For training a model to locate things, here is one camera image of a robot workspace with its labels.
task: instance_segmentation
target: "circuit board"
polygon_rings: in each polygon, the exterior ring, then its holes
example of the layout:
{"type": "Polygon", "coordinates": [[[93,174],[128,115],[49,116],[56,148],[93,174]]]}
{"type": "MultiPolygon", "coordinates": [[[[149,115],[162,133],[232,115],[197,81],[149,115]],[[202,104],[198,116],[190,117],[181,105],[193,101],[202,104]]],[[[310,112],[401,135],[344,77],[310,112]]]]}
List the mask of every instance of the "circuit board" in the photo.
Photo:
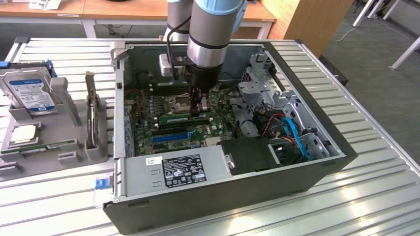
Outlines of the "circuit board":
{"type": "Polygon", "coordinates": [[[188,107],[173,101],[188,97],[182,95],[156,96],[152,91],[126,90],[125,110],[129,113],[133,142],[133,155],[162,153],[168,151],[208,146],[210,140],[228,140],[240,137],[236,118],[228,106],[216,111],[218,97],[226,89],[210,91],[206,98],[205,112],[197,118],[189,115],[188,107]]]}

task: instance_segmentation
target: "metal slatted table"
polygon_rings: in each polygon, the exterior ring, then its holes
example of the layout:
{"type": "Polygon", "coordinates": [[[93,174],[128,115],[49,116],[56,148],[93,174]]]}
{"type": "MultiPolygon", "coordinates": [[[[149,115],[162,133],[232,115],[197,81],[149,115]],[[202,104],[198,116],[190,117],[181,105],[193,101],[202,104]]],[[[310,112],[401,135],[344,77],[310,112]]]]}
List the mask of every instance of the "metal slatted table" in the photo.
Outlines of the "metal slatted table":
{"type": "MultiPolygon", "coordinates": [[[[272,43],[358,157],[304,193],[137,235],[418,234],[418,166],[306,47],[292,40],[272,43]]],[[[98,94],[108,98],[112,153],[114,76],[109,44],[101,39],[32,38],[28,44],[13,45],[8,58],[13,62],[53,60],[58,76],[69,80],[76,100],[85,98],[85,71],[96,72],[98,94]]],[[[290,88],[284,79],[281,82],[290,88]]],[[[4,96],[0,104],[2,137],[9,119],[4,96]]],[[[0,182],[0,235],[118,235],[105,213],[92,203],[93,181],[100,174],[112,172],[112,162],[109,159],[97,165],[0,182]]]]}

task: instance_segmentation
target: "power supply label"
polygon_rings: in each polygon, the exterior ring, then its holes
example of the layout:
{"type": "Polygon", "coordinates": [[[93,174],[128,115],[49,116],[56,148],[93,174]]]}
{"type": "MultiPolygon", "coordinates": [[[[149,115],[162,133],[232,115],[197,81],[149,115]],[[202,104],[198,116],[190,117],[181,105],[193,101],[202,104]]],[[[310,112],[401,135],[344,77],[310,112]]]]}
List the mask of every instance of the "power supply label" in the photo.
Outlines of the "power supply label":
{"type": "Polygon", "coordinates": [[[53,109],[53,101],[49,93],[45,92],[41,80],[14,80],[8,82],[14,94],[18,96],[22,105],[33,112],[53,109]]]}
{"type": "Polygon", "coordinates": [[[206,181],[198,154],[164,159],[162,169],[168,188],[206,181]]]}

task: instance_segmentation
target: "gray parts holder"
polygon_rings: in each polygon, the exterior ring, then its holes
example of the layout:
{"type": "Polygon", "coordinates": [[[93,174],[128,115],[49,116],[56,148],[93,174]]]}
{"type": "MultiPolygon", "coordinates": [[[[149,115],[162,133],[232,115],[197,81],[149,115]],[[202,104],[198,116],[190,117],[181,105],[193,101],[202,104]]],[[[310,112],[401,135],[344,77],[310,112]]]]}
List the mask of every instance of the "gray parts holder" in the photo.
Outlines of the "gray parts holder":
{"type": "Polygon", "coordinates": [[[96,116],[97,147],[86,149],[86,102],[72,100],[65,78],[52,78],[49,86],[61,100],[61,104],[54,104],[57,113],[32,116],[25,108],[9,107],[12,118],[0,150],[0,181],[96,164],[108,159],[104,99],[98,99],[96,116]],[[32,125],[36,127],[33,138],[14,142],[14,129],[32,125]]]}

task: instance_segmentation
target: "gray floor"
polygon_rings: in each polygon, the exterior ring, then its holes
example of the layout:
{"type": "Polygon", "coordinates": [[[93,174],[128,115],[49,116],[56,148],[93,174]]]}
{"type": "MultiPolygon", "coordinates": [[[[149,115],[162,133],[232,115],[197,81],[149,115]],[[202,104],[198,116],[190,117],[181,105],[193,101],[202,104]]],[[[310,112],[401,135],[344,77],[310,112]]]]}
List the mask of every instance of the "gray floor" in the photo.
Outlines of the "gray floor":
{"type": "MultiPolygon", "coordinates": [[[[366,19],[360,28],[341,42],[336,42],[352,29],[356,15],[345,17],[324,56],[348,77],[346,88],[376,120],[390,133],[412,158],[420,163],[420,55],[414,53],[397,71],[388,66],[400,57],[410,41],[373,20],[366,19]]],[[[128,26],[116,29],[121,34],[128,26]]],[[[157,37],[165,27],[134,26],[129,38],[157,37]]],[[[108,35],[102,26],[96,27],[97,37],[108,35]]],[[[16,36],[84,37],[78,25],[0,24],[0,58],[6,55],[16,36]]]]}

